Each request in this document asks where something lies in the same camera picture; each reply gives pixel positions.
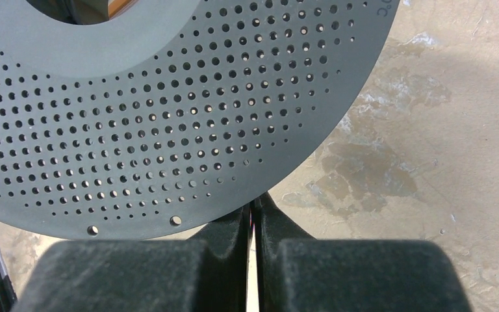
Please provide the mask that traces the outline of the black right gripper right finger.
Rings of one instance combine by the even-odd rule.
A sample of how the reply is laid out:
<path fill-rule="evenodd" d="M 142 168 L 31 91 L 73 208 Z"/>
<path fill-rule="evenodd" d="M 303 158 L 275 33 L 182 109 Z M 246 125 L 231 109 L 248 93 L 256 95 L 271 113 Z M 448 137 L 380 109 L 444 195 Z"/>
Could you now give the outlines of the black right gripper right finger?
<path fill-rule="evenodd" d="M 261 311 L 470 311 L 457 272 L 436 244 L 408 239 L 317 239 L 269 194 L 252 201 Z"/>

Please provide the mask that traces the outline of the black perforated cable spool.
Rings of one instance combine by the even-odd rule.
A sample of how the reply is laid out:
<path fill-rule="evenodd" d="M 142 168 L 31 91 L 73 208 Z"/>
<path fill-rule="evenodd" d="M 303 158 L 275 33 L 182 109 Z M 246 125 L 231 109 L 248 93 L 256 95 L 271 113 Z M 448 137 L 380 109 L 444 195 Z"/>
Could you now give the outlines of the black perforated cable spool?
<path fill-rule="evenodd" d="M 148 239 L 267 192 L 363 88 L 397 1 L 139 1 L 96 25 L 0 1 L 0 222 Z"/>

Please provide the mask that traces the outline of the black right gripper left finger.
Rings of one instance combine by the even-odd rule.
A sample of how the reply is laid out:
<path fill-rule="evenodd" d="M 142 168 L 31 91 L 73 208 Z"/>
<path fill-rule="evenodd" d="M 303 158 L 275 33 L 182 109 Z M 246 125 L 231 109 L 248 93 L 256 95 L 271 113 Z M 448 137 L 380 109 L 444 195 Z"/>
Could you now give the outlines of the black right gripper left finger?
<path fill-rule="evenodd" d="M 250 210 L 185 240 L 64 240 L 41 256 L 14 311 L 244 311 Z"/>

